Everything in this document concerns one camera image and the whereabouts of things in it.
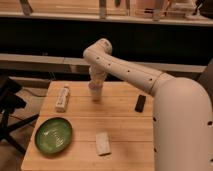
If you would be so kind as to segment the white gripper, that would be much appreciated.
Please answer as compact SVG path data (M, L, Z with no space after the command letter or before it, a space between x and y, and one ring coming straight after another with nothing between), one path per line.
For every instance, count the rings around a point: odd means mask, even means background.
M90 67L89 74L90 74L89 88L92 90L101 89L107 77L107 73L95 67Z

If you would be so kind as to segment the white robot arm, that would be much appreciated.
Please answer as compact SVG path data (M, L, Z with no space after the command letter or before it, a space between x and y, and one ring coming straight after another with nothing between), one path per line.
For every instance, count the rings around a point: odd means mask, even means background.
M155 171L213 171L213 107L198 82L111 55L102 38L83 52L90 73L106 72L153 97Z

